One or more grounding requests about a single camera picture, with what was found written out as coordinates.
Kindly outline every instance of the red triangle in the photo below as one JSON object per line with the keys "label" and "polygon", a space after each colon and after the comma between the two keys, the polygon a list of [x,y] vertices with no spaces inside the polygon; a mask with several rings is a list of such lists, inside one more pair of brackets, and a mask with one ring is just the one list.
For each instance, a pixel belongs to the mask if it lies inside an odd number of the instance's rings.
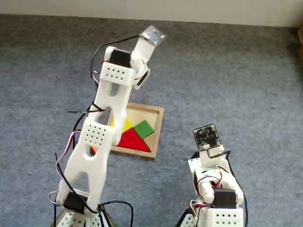
{"label": "red triangle", "polygon": [[150,152],[150,149],[140,138],[134,128],[130,128],[122,133],[118,147]]}

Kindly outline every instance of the wooden frame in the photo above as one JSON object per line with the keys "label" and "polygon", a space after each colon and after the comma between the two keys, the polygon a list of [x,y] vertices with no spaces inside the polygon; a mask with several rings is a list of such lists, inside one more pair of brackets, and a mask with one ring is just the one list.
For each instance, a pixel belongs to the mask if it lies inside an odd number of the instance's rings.
{"label": "wooden frame", "polygon": [[[156,124],[154,127],[154,133],[146,138],[146,142],[150,143],[151,145],[149,146],[149,149],[151,152],[145,152],[141,150],[134,150],[134,149],[129,149],[129,148],[121,148],[117,146],[112,146],[111,150],[114,152],[120,152],[120,153],[125,153],[125,154],[131,154],[131,155],[138,155],[142,157],[149,157],[149,158],[156,158],[157,156],[157,149],[158,149],[158,143],[159,143],[159,137],[160,137],[160,131],[161,131],[161,126],[162,126],[162,120],[163,120],[163,115],[164,115],[164,108],[158,107],[158,106],[152,106],[152,105],[144,105],[144,104],[138,104],[138,103],[128,103],[127,109],[138,109],[141,111],[152,111],[152,112],[157,112],[158,117],[156,120]],[[107,122],[107,125],[111,125],[113,120],[113,113],[110,112],[110,116]]]}

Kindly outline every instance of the puzzle piece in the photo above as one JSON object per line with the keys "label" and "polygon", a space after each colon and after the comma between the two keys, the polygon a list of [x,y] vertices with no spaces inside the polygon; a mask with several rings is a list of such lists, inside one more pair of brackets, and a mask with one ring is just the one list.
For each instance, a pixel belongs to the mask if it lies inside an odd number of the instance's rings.
{"label": "puzzle piece", "polygon": [[136,130],[141,139],[148,137],[154,132],[154,129],[150,126],[150,124],[148,124],[146,120],[134,126],[134,129]]}
{"label": "puzzle piece", "polygon": [[[111,126],[114,127],[114,125],[115,125],[115,121],[113,120],[112,123],[111,123]],[[130,121],[128,120],[128,118],[126,118],[125,124],[124,124],[124,128],[123,128],[123,132],[129,130],[132,127],[133,127],[133,125],[130,123]]]}
{"label": "puzzle piece", "polygon": [[134,128],[130,128],[122,134],[118,147],[141,150],[146,152],[151,151],[145,144],[145,142],[137,134]]}

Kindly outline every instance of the green square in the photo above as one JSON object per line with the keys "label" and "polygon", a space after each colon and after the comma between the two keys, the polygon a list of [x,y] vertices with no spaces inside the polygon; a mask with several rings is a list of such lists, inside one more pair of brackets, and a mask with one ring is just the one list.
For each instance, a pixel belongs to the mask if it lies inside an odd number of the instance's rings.
{"label": "green square", "polygon": [[134,129],[136,130],[141,139],[148,137],[154,132],[154,130],[146,120],[134,126]]}

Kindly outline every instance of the white wire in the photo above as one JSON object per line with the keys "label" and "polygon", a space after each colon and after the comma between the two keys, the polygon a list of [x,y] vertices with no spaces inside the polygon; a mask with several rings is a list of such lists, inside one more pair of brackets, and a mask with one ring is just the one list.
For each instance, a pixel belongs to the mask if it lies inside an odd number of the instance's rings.
{"label": "white wire", "polygon": [[193,208],[193,206],[192,206],[192,203],[197,203],[197,201],[196,200],[191,200],[190,202],[189,202],[189,207],[191,208],[191,210],[193,211],[193,213],[194,213],[194,218],[195,219],[197,219],[197,212],[196,212],[196,210]]}
{"label": "white wire", "polygon": [[96,77],[95,77],[95,74],[94,73],[96,73],[96,74],[98,74],[98,72],[97,71],[93,71],[92,73],[91,73],[91,77],[93,78],[93,80],[97,83],[97,84],[99,84],[99,81],[97,81],[97,79],[96,79]]}
{"label": "white wire", "polygon": [[221,168],[222,170],[224,170],[225,172],[228,172],[230,174],[230,171],[228,171],[225,167],[223,167],[222,165],[217,165],[216,166],[217,169]]}
{"label": "white wire", "polygon": [[53,192],[48,193],[48,200],[49,200],[52,204],[54,204],[54,205],[57,205],[57,203],[54,202],[54,201],[52,201],[51,196],[52,196],[52,194],[54,194],[54,193],[56,193],[56,192],[58,192],[58,191],[59,191],[59,189],[57,189],[57,190],[55,190],[55,191],[53,191]]}
{"label": "white wire", "polygon": [[56,170],[57,170],[57,172],[58,172],[58,174],[59,174],[60,176],[61,176],[61,174],[60,174],[59,169],[58,169],[58,163],[59,163],[59,161],[61,160],[61,158],[63,158],[63,156],[66,155],[66,153],[68,152],[68,150],[69,150],[69,148],[70,148],[70,146],[71,146],[71,140],[72,140],[74,134],[75,134],[77,131],[80,132],[81,130],[75,130],[75,131],[73,131],[73,132],[71,133],[70,138],[69,138],[69,140],[68,140],[68,142],[67,142],[67,145],[66,145],[66,147],[65,147],[64,152],[62,153],[62,155],[61,155],[61,156],[58,158],[58,160],[56,161]]}

